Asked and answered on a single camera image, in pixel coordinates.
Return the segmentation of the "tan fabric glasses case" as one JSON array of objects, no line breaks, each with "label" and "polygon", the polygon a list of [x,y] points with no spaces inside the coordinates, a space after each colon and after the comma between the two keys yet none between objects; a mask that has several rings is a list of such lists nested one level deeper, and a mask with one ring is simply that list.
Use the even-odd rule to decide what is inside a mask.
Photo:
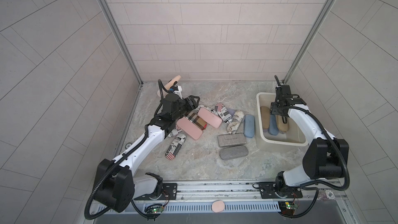
[{"label": "tan fabric glasses case", "polygon": [[262,129],[264,132],[267,132],[269,129],[270,119],[271,119],[270,109],[267,106],[261,106],[260,114],[261,114]]}]

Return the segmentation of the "blue fabric glasses case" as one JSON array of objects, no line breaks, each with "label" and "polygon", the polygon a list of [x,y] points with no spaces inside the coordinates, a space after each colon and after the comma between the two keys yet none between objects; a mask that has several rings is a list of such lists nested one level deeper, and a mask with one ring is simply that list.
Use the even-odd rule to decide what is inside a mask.
[{"label": "blue fabric glasses case", "polygon": [[270,115],[268,133],[273,136],[276,136],[279,133],[277,119],[275,115]]}]

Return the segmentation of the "cream plastic storage box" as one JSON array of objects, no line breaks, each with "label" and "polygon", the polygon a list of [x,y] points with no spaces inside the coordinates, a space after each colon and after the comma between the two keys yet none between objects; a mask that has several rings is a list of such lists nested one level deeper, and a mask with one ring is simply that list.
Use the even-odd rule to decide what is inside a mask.
[{"label": "cream plastic storage box", "polygon": [[256,144],[260,150],[269,152],[288,152],[307,147],[308,141],[297,124],[290,118],[271,115],[271,103],[276,94],[260,92],[257,94],[255,116]]}]

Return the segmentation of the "light grey rectangular glasses case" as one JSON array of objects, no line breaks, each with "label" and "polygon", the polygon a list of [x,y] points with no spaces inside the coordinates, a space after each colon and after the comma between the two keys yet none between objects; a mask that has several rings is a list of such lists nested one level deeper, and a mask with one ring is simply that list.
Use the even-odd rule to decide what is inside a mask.
[{"label": "light grey rectangular glasses case", "polygon": [[220,148],[246,145],[247,140],[243,133],[224,134],[218,136],[218,145]]}]

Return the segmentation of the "dark grey glasses case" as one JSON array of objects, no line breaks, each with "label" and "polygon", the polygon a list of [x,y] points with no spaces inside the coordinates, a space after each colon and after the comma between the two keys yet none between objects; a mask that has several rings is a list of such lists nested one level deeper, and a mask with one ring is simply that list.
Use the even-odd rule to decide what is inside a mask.
[{"label": "dark grey glasses case", "polygon": [[244,145],[223,148],[219,152],[219,156],[222,160],[242,158],[248,154],[248,148]]}]

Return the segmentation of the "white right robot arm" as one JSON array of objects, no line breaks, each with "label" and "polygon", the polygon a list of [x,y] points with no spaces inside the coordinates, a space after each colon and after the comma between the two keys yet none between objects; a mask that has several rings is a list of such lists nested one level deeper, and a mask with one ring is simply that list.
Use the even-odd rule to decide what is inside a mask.
[{"label": "white right robot arm", "polygon": [[348,143],[327,131],[305,101],[291,93],[290,86],[277,85],[271,114],[281,116],[283,120],[292,119],[309,143],[300,166],[278,173],[274,186],[278,194],[289,188],[304,189],[318,184],[338,191],[349,188]]}]

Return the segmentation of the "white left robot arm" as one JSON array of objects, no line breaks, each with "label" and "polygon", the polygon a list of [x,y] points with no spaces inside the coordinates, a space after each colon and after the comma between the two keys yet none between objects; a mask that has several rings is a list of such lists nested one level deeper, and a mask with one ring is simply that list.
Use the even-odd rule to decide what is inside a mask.
[{"label": "white left robot arm", "polygon": [[153,118],[145,125],[145,132],[126,151],[113,160],[104,159],[97,167],[92,192],[84,210],[86,220],[96,219],[109,210],[123,212],[133,199],[159,194],[162,178],[147,173],[134,175],[149,153],[175,128],[186,113],[199,106],[200,97],[181,98],[175,93],[161,97]]}]

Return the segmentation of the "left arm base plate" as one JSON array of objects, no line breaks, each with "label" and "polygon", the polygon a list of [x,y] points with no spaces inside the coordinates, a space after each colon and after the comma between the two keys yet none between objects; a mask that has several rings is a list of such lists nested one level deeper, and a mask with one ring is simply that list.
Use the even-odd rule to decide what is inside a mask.
[{"label": "left arm base plate", "polygon": [[161,183],[156,185],[155,190],[151,194],[146,194],[135,198],[139,201],[162,201],[175,200],[177,194],[177,183]]}]

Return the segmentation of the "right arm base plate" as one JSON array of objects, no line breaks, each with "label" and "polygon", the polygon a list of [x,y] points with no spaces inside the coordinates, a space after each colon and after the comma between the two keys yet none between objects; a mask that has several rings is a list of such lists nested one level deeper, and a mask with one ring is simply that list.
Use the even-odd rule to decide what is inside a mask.
[{"label": "right arm base plate", "polygon": [[257,185],[262,199],[303,198],[301,189],[297,187],[289,187],[284,184],[278,186],[275,182],[259,182]]}]

